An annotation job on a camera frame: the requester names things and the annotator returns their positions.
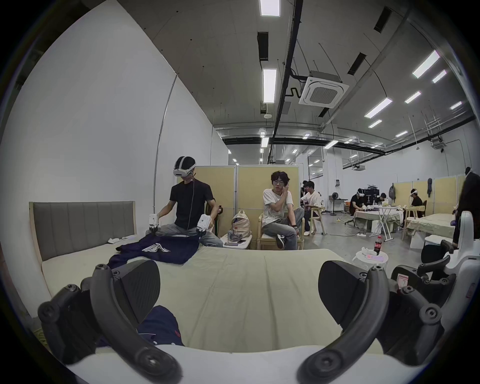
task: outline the ceiling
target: ceiling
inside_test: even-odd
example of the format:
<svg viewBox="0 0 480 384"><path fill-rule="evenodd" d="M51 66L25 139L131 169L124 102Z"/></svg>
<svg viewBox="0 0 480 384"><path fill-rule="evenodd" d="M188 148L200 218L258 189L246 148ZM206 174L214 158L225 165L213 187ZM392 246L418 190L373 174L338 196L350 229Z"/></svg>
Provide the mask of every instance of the ceiling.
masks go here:
<svg viewBox="0 0 480 384"><path fill-rule="evenodd" d="M84 0L90 7L100 2ZM273 126L285 72L293 2L280 0L280 17L263 17L259 0L119 0L179 73L221 136L258 136L261 128ZM338 73L350 86L350 92L396 31L406 4L402 0L304 0L292 69L303 76L309 75L309 69ZM394 12L379 33L373 27L384 6ZM268 61L259 61L257 32L269 33ZM288 114L281 115L278 135L292 135L289 131L294 129L294 135L299 136L305 132L311 132L312 137L337 134L353 137L355 142L390 145L399 141L397 133L408 130L411 134L412 125L418 132L434 115L448 118L449 107L460 100L466 102L466 97L445 61L440 58L420 79L412 75L432 51L427 39L408 24L376 69L376 75L333 119L338 131L332 131L331 124L324 126L332 110L320 118L322 108L299 105L295 95L285 97L291 105ZM366 55L365 61L354 75L347 74L360 52ZM268 105L268 113L273 115L270 119L260 111L262 67L279 70L276 101ZM432 78L443 69L447 75L434 84ZM290 88L301 92L299 81L291 77ZM410 104L404 102L419 90L421 96ZM393 103L374 119L365 118L385 95ZM376 119L382 123L369 129ZM258 164L258 145L238 147L235 158L240 164ZM350 161L350 151L342 152L345 164ZM287 152L280 154L277 151L276 159L289 157Z"/></svg>

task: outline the white robotic hand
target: white robotic hand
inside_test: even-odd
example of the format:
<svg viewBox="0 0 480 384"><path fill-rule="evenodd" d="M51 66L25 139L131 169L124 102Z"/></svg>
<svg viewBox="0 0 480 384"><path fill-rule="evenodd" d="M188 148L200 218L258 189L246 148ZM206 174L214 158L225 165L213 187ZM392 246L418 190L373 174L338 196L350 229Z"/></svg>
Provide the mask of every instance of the white robotic hand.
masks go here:
<svg viewBox="0 0 480 384"><path fill-rule="evenodd" d="M212 222L212 218L209 215L201 215L200 220L198 220L197 224L197 233L200 237L202 237L210 227L210 223Z"/></svg>

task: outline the black sneaker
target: black sneaker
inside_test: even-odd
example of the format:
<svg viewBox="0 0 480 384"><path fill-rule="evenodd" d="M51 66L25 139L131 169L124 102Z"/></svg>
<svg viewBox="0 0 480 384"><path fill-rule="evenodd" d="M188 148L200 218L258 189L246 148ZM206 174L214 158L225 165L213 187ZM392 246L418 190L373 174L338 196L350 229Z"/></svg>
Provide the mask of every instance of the black sneaker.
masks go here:
<svg viewBox="0 0 480 384"><path fill-rule="evenodd" d="M283 241L284 238L285 238L285 236L283 236L283 235L277 235L276 236L276 246L280 249L285 248L285 242Z"/></svg>

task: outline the headboard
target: headboard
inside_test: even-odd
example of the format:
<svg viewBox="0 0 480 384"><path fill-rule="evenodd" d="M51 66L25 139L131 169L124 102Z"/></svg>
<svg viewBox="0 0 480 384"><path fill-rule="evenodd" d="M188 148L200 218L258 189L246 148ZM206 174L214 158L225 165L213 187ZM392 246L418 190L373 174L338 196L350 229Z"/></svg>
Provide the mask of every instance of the headboard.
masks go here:
<svg viewBox="0 0 480 384"><path fill-rule="evenodd" d="M137 233L135 201L29 203L30 227L40 264L52 257Z"/></svg>

